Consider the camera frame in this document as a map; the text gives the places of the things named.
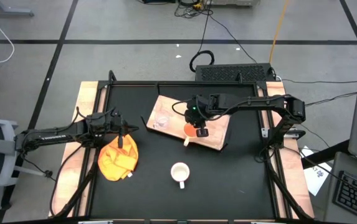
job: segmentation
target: wooden table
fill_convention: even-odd
[[[80,86],[79,95],[77,97],[76,106],[80,108],[80,112],[84,115],[92,114],[93,106],[95,103],[95,95],[97,93],[98,82],[82,82]],[[269,96],[273,95],[284,95],[285,89],[282,82],[267,82],[267,93]],[[99,109],[98,112],[103,111],[103,105],[105,101],[106,88],[102,89]],[[262,90],[259,90],[259,95],[262,96]],[[269,122],[267,117],[267,112],[262,112],[264,126],[269,128]],[[272,112],[272,117],[274,125],[277,125],[281,119],[280,115]],[[290,149],[298,149],[297,141],[295,139],[285,139],[285,147]],[[77,147],[78,143],[68,143],[66,144],[64,155],[62,161],[68,157]],[[81,148],[72,158],[66,163],[62,171],[60,172],[58,185],[53,198],[52,206],[54,212],[59,212],[63,206],[69,201],[77,186],[79,184],[80,173],[82,170],[84,148]],[[87,170],[92,165],[93,156],[95,150],[93,149],[90,153],[90,159],[88,162]],[[280,157],[282,160],[283,173],[285,176],[285,181],[289,192],[295,198],[297,203],[303,208],[303,210],[314,217],[310,196],[308,194],[307,184],[303,172],[302,162],[299,154],[292,152],[288,149],[280,150]],[[272,164],[275,168],[275,159],[272,159]],[[85,206],[88,200],[88,186],[82,194],[80,201],[79,215],[85,214]],[[277,201],[279,214],[282,218],[285,218],[285,206],[283,202],[282,194],[280,193],[277,186],[275,186],[277,192]]]

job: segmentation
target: yellow cloth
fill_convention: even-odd
[[[123,148],[118,148],[118,137],[101,149],[98,166],[106,179],[124,179],[135,169],[138,162],[138,149],[129,134],[123,137]]]

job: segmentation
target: gray tile floor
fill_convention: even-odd
[[[0,26],[11,39],[33,40],[60,37],[73,0],[10,0],[8,6],[29,7],[34,17],[1,17]],[[271,40],[284,0],[264,0],[249,8],[215,7],[213,17],[226,25],[237,39]],[[357,0],[346,0],[357,23]],[[206,17],[174,17],[176,5],[149,6],[136,0],[79,0],[66,39],[135,40],[200,39]],[[231,39],[224,28],[209,21],[206,39]],[[280,40],[356,40],[339,0],[292,0],[279,35]],[[243,46],[258,62],[267,62],[270,45]],[[19,131],[31,119],[56,45],[17,44],[15,55],[0,65],[0,118],[15,120]],[[65,44],[37,122],[37,128],[60,126],[70,121],[81,81],[106,80],[112,69],[119,80],[194,80],[188,63],[196,44],[79,45]],[[216,64],[251,63],[233,44],[206,44]],[[0,44],[0,59],[11,47]],[[200,57],[197,64],[208,63]],[[357,80],[357,45],[277,45],[272,62],[278,75],[298,81]],[[306,102],[331,98],[357,90],[357,84],[302,85],[287,82],[288,93]],[[307,108],[305,126],[329,145],[348,139],[355,97]],[[324,144],[308,133],[300,145],[323,149]],[[44,169],[59,168],[64,146],[43,147],[31,154]],[[46,218],[52,182],[20,175],[13,192],[12,208],[4,222]],[[318,218],[324,208],[324,191],[312,202]]]

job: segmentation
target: white paper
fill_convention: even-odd
[[[309,156],[314,153],[313,151],[309,150],[307,146],[304,146],[302,152],[305,156]],[[329,172],[332,170],[332,168],[325,162],[319,164],[319,166],[322,166]],[[314,196],[317,196],[318,191],[321,189],[322,184],[328,177],[329,173],[327,171],[323,170],[321,167],[315,166],[315,167],[305,169],[304,175],[305,175],[305,180],[307,182],[308,191],[311,194],[313,194]]]

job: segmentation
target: white cup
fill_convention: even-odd
[[[184,181],[189,177],[189,167],[183,162],[177,162],[171,168],[171,177],[179,182],[180,189],[184,189]]]

